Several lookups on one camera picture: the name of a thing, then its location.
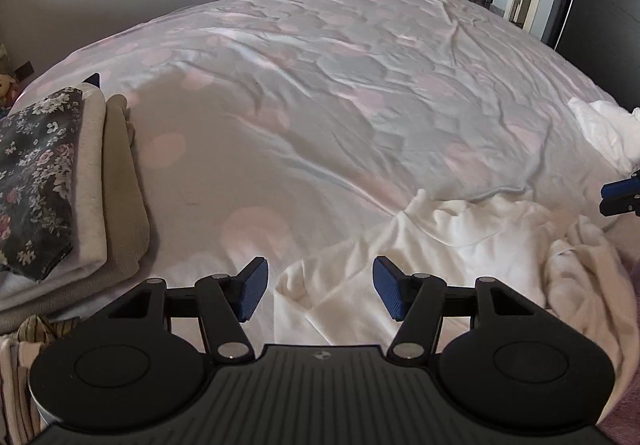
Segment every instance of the blue clamp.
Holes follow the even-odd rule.
[[[635,212],[640,216],[640,172],[636,171],[628,180],[607,183],[600,190],[602,202],[600,213],[603,216],[616,216]]]

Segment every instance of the bed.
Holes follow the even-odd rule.
[[[629,267],[635,216],[604,218],[620,179],[566,103],[612,101],[533,37],[465,0],[225,0],[82,48],[22,105],[94,72],[123,93],[152,228],[130,281],[63,315],[87,316],[137,282],[193,285],[268,259],[288,265],[407,206],[521,194],[606,229]],[[246,331],[273,341],[268,291]],[[196,342],[197,326],[183,335]]]

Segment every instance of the metal rivet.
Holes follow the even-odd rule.
[[[225,359],[239,359],[249,352],[249,347],[241,342],[225,342],[218,346],[218,354]]]
[[[417,359],[424,353],[424,348],[415,342],[403,342],[394,346],[394,354],[401,359]]]

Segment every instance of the white towel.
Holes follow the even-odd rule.
[[[82,83],[75,87],[82,91],[84,110],[73,177],[74,248],[41,282],[0,272],[0,317],[4,310],[91,275],[107,260],[102,210],[102,130],[106,104],[96,86]]]
[[[480,204],[434,202],[424,191],[393,219],[284,271],[275,288],[275,340],[286,344],[380,344],[398,331],[373,287],[371,265],[386,255],[405,273],[449,285],[490,275],[587,335],[609,355],[613,408],[638,365],[632,285],[616,251],[587,218],[498,195]],[[439,349],[468,330],[446,319]]]
[[[640,108],[633,113],[607,101],[569,100],[584,138],[622,175],[640,164]]]

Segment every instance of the folded blanket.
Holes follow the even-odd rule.
[[[9,308],[87,277],[107,259],[101,178],[102,132],[106,106],[100,89],[86,83],[76,88],[82,91],[84,112],[72,181],[73,249],[47,279],[39,283],[1,272],[0,318]]]
[[[0,120],[0,269],[47,277],[72,249],[82,92],[64,88]]]
[[[640,108],[629,113],[607,101],[569,100],[584,138],[620,174],[628,177],[640,164]]]
[[[0,332],[14,330],[31,314],[49,314],[134,275],[148,250],[149,223],[129,147],[126,99],[107,102],[102,153],[102,203],[107,260],[97,271],[20,306],[0,312]]]
[[[602,231],[587,218],[502,195],[472,204],[434,202],[420,191],[390,221],[289,266],[275,288],[276,342],[386,348],[399,324],[373,287],[377,255],[449,285],[473,287],[491,275],[551,309],[611,359],[616,385],[604,414],[631,381],[640,355],[636,302]],[[445,319],[439,349],[467,330],[468,317]]]

